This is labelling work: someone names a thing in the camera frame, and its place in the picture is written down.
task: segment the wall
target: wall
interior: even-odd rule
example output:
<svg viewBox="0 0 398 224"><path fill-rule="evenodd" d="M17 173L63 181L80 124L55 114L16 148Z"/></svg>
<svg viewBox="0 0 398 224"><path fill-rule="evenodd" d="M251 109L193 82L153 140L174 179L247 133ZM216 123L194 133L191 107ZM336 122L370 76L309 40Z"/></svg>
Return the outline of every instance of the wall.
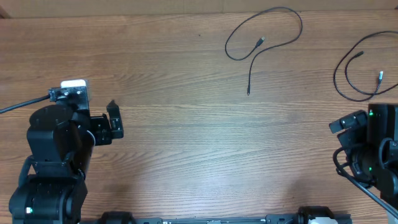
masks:
<svg viewBox="0 0 398 224"><path fill-rule="evenodd" d="M0 0L0 14L11 18L78 17L255 12L274 6L298 11L393 9L397 5L397 0Z"/></svg>

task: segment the black cable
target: black cable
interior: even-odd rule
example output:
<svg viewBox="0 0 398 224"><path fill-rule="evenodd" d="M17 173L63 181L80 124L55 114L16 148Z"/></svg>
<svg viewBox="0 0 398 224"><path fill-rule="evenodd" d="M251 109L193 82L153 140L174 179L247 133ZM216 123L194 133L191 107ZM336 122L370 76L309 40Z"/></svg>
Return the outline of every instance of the black cable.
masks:
<svg viewBox="0 0 398 224"><path fill-rule="evenodd" d="M227 51L227 49L226 49L226 45L227 45L228 41L230 40L230 38L232 37L232 35L235 33L235 31L236 31L239 27L241 27L241 25L243 25L245 22L247 22L247 21L253 19L253 18L256 17L256 16L260 16L261 14L264 14L264 13L267 13L267 12L270 12L270 11L273 11L273 10L275 10L275 9L286 9L286 10L289 10L290 12L294 12L294 13L298 16L298 18L300 19L300 33L299 33L294 39L292 39L292 40L290 40L290 41L288 41L288 42L285 42L285 43L283 43L283 44L277 44L277 45L274 45L274 46L272 46L272 47L268 47L268 48L266 48L266 49L264 49L264 50L261 50L260 52L258 52L258 53L254 56L254 58L253 58L252 61L251 61L250 69L249 69L248 95L250 95L251 68L252 68L252 66L253 66L253 63L254 63L254 60L256 59L256 57L257 57L259 54L265 52L266 50L273 49L273 48L276 48L276 47L280 47L280 46L283 46L283 45L286 45L286 44L289 44L289 43L292 43L292 42L296 41L296 40L301 36L301 33L303 32L303 20L301 19L300 15L299 15L296 11L294 11L293 9L291 9L291 8L282 7L282 6L281 6L281 7L272 7L272 8L270 8L270 9L267 9L267 10L264 10L264 11L262 11L262 12L259 12L259 13L255 14L255 15L249 17L248 19L246 19L246 20L243 21L242 23L240 23L240 25L238 25L237 28L235 28L235 30L232 31L231 35L229 35L228 39L227 39L226 42L225 42L225 53L226 53L226 55L227 55L230 59L232 59L232 60L244 60L245 58L247 58L248 56L250 56L250 55L254 52L254 50L256 50L256 49L263 43L263 41L265 40L265 37L261 37L261 38L257 41L257 43L256 43L256 45L254 46L254 48L250 51L250 53L247 54L247 55L246 55L245 57L243 57L243 58L234 58L234 57L232 57L232 56L229 55L229 53L228 53L228 51Z"/></svg>
<svg viewBox="0 0 398 224"><path fill-rule="evenodd" d="M388 141L393 141L392 138L384 138L381 142L380 142L380 146L379 146L379 165L382 169L384 169L384 163L382 161L382 156L383 156L383 149L384 149L384 145L386 145L386 142Z"/></svg>
<svg viewBox="0 0 398 224"><path fill-rule="evenodd" d="M361 56L361 55L364 53L363 51L359 52L358 54L354 55L353 57L351 57L351 58L348 60L347 65L346 65L346 68L345 68L345 74L346 74L347 82L349 83L349 85L351 85L351 87L353 87L354 90L356 90L357 92L362 93L362 94L364 94L364 95L370 95L370 97L365 98L365 99L363 99L363 100L355 100L355 99L352 99L352 98L346 96L344 93L342 93L342 92L339 90L339 88L337 87L337 83L336 83L336 73L337 73L338 67L341 65L341 63L343 62L343 60L355 49L355 47L356 47L358 44L360 44L362 41L364 41L364 40L366 40L366 39L368 39L368 38L370 38L370 37L373 37L373 36L379 35L379 34L386 34L386 33L389 33L389 34L398 34L398 31L393 31L393 30L380 31L380 32L375 32L375 33L373 33L373 34L369 34L369 35L367 35L366 37L363 37L363 38L362 38L361 40L359 40L359 41L354 45L354 47L352 47L352 48L347 52L347 54L344 55L344 57L339 61L339 63L337 64L337 66L336 66L336 68L335 68L335 72L333 73L333 84L335 85L336 91L337 91L342 97L346 98L347 100L351 100L351 101L355 101L355 102L363 102L363 101L366 101L366 100L370 100L372 97L374 97L374 96L376 96L376 95L380 95L380 94L383 94L383 93L385 93L385 92L387 92L387 91L390 91L390 90L392 90L393 88L395 88L395 87L398 86L398 83L397 83L397 84L391 86L390 88L388 88L388 89L386 89L386 90L383 90L383 91L380 91L380 92L378 93L377 91L378 91L378 89L380 88L381 79L382 79L382 73L381 73L381 74L379 75L379 83L377 84L377 88L376 88L376 91L375 91L375 92L373 92L373 93L368 93L368 92L365 92L365 91L362 91L362 90L356 88L356 87L351 83L351 81L350 81L349 78L348 78L347 69L348 69L349 63L350 63L352 60L354 60L354 59L358 58L359 56Z"/></svg>
<svg viewBox="0 0 398 224"><path fill-rule="evenodd" d="M381 199L379 199L376 195L374 195L372 192L370 192L368 189L363 187L359 182L357 182L355 179L353 179L352 176L350 176L347 171L344 170L344 168L339 164L337 160L337 155L341 152L344 151L344 148L341 147L337 149L333 153L333 162L335 163L337 169L346 177L351 183L353 183L357 188L362 190L367 196L369 196L371 199L373 199L376 203L378 203L382 208L384 208L387 212L389 212L393 217L398 219L398 212L393 209L390 205L384 203Z"/></svg>
<svg viewBox="0 0 398 224"><path fill-rule="evenodd" d="M49 98L50 98L50 95L47 95L47 96L42 96L42 97L37 98L37 99L33 99L33 100L29 100L29 101L26 101L26 102L23 102L23 103L19 103L19 104L14 105L14 106L9 106L7 108L1 109L0 110L0 114L8 112L8 111L13 110L13 109L17 109L17 108L23 107L23 106L31 105L33 103L37 103L37 102L40 102L40 101L43 101L43 100L46 100L46 99L49 99Z"/></svg>

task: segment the wooden tabletop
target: wooden tabletop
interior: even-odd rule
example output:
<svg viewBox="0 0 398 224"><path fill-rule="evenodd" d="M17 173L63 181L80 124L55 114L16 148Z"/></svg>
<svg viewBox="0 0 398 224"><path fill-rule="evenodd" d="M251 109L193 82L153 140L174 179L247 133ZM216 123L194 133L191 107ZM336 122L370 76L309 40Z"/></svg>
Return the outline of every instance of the wooden tabletop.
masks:
<svg viewBox="0 0 398 224"><path fill-rule="evenodd" d="M0 20L0 102L45 95L60 81L90 81L91 114L115 99L124 138L95 147L83 218L109 210L135 217L250 217L324 205L355 223L386 222L385 211L335 172L339 147L328 124L367 103L333 86L338 61L362 37L398 30L398 11L301 12L298 41L236 62L224 52L231 31L252 14L114 16ZM295 16L272 12L240 28L229 43L246 55L292 39ZM352 82L374 91L398 82L398 35L366 40L349 67ZM363 98L346 83L349 96ZM398 103L398 89L371 102ZM29 116L49 102L0 117L0 223L24 159Z"/></svg>

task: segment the cable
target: cable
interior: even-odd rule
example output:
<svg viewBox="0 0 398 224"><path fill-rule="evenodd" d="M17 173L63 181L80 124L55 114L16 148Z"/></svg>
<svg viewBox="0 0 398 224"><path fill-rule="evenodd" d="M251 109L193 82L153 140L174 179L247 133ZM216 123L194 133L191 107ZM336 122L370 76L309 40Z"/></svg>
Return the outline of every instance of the cable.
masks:
<svg viewBox="0 0 398 224"><path fill-rule="evenodd" d="M14 106L9 106L7 108L1 109L0 110L0 114L8 112L8 111L13 110L13 109L17 109L17 108L23 107L23 106L31 105L33 103L37 103L37 102L40 102L40 101L43 101L43 100L46 100L46 99L49 99L49 98L50 98L50 95L46 95L46 96L42 96L42 97L37 98L37 99L33 99L33 100L29 100L29 101L26 101L26 102L23 102L23 103L19 103L19 104L14 105Z"/></svg>
<svg viewBox="0 0 398 224"><path fill-rule="evenodd" d="M343 62L343 60L344 60L344 59L355 49L355 47L356 47L358 44L360 44L362 41L364 41L364 40L366 40L366 39L368 39L368 38L370 38L370 37L373 37L373 36L375 36L375 35L386 34L386 33L389 33L389 34L398 34L398 31L393 31L393 30L380 31L380 32L375 32L375 33L373 33L373 34L369 34L369 35L367 35L366 37L363 37L363 38L362 38L361 40L359 40L359 41L354 45L354 47L352 47L352 48L347 52L347 54L344 55L344 57L339 61L339 63L337 64L337 66L336 66L336 68L335 68L335 71L333 72L333 84L335 85L336 91L337 91L342 97L346 98L347 100L354 101L354 102L363 102L363 101L366 101L366 100L370 100L372 97L374 97L374 96L376 96L376 95L380 95L380 94L383 94L383 93L385 93L385 92L387 92L387 91L390 91L390 90L392 90L393 88L395 88L395 87L398 86L398 83L397 83L397 84L391 86L390 88L388 88L388 89L386 89L386 90L383 90L383 91L380 91L380 92L378 93L377 91L378 91L379 88L380 88L381 79L382 79L382 71L381 71L380 74L379 74L379 83L377 84L377 88L376 88L376 91L375 91L375 92L373 92L373 93L368 93L368 92L365 92L365 91L362 91L362 90L356 88L356 87L351 83L351 81L350 81L349 78L348 78L347 69L348 69L349 63L350 63L352 60L354 60L354 59L358 58L359 56L361 56L362 54L364 54L364 52L361 51L361 52L357 53L356 55L354 55L353 57L351 57L351 58L348 60L347 65L346 65L346 68L345 68L345 75L346 75L347 82L349 83L349 85L350 85L354 90L356 90L357 92L362 93L362 94L364 94L364 95L370 95L370 97L367 97L367 98L365 98L365 99L363 99L363 100L355 100L355 99L352 99L352 98L346 96L346 95L345 95L344 93L342 93L342 92L339 90L339 88L337 87L336 73L337 73L338 67L341 65L341 63Z"/></svg>
<svg viewBox="0 0 398 224"><path fill-rule="evenodd" d="M344 168L339 164L337 160L337 155L341 152L344 151L344 147L341 147L337 149L333 153L333 162L335 163L337 169L346 177L351 183L353 183L357 188L362 190L367 196L369 196L371 199L373 199L376 203L378 203L382 208L387 210L392 216L394 216L396 219L398 219L398 212L393 209L390 205L384 203L381 199L379 199L377 196L375 196L372 192L370 192L368 189L363 187L361 184L359 184L355 179L353 179L352 176L350 176L347 171L344 170Z"/></svg>
<svg viewBox="0 0 398 224"><path fill-rule="evenodd" d="M384 145L386 144L386 142L388 141L393 141L392 138L384 138L383 140L381 140L380 142L380 146L379 146L379 165L382 169L384 169L384 163L382 161L382 156L383 156L383 149L384 149Z"/></svg>
<svg viewBox="0 0 398 224"><path fill-rule="evenodd" d="M264 50L261 50L260 52L258 52L258 53L254 56L254 58L253 58L252 61L251 61L250 69L249 69L248 95L250 95L251 69L252 69L252 66L253 66L253 63L254 63L254 60L256 59L256 57L257 57L259 54L265 52L266 50L270 50L270 49L273 49L273 48L276 48L276 47L280 47L280 46L283 46L283 45L286 45L286 44L295 42L295 41L301 36L301 33L303 32L303 20L301 19L300 15L299 15L296 11L294 11L293 9L291 9L291 8L282 7L282 6L281 6L281 7L272 7L272 8L270 8L270 9L267 9L267 10L264 10L264 11L262 11L262 12L259 12L259 13L255 14L255 15L249 17L248 19L246 19L246 20L243 21L242 23L240 23L240 25L238 25L237 28L235 28L235 30L232 31L231 35L229 35L228 39L227 39L226 42L225 42L225 53L226 53L226 55L227 55L230 59L232 59L232 60L244 60L245 58L247 58L248 56L250 56L250 55L254 52L254 50L256 50L256 49L264 42L265 37L261 37L261 38L257 41L257 43L256 43L256 45L254 46L254 48L250 51L250 53L248 53L248 54L247 54L245 57L243 57L243 58L234 58L234 57L232 57L232 56L229 55L229 53L228 53L228 51L227 51L227 49L226 49L226 45L227 45L228 41L230 40L230 38L232 37L232 35L235 33L235 31L236 31L239 27L241 27L245 22L247 22L247 21L249 21L249 20L251 20L251 19L253 19L253 18L257 17L257 16L260 16L261 14L264 14L264 13L267 13L267 12L270 12L270 11L273 11L273 10L275 10L275 9L286 9L286 10L289 10L290 12L294 12L294 14L296 14L297 17L300 19L300 33L299 33L294 39L292 39L292 40L290 40L290 41L288 41L288 42L285 42L285 43L283 43L283 44L277 44L277 45L268 47L268 48L266 48L266 49L264 49Z"/></svg>

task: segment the table surface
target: table surface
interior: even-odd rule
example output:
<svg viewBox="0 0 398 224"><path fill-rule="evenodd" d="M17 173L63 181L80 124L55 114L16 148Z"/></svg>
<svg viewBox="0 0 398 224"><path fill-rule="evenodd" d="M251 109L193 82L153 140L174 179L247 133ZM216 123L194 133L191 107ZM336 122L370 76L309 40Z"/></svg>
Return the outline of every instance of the table surface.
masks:
<svg viewBox="0 0 398 224"><path fill-rule="evenodd" d="M114 16L0 20L1 107L45 95L61 80L90 81L91 114L112 99L124 138L96 147L86 180L83 218L108 210L136 217L238 217L325 205L355 223L386 221L381 207L346 179L331 159L339 147L328 124L367 103L342 98L333 70L362 37L398 30L398 11L301 12L298 41L237 62L226 38L252 14ZM292 39L297 18L272 12L231 39L235 57L266 36L264 48ZM398 37L380 35L354 51L353 83L373 91L398 82ZM340 88L362 98L338 71ZM397 103L392 90L371 102ZM49 102L1 115L0 223L24 159L29 116Z"/></svg>

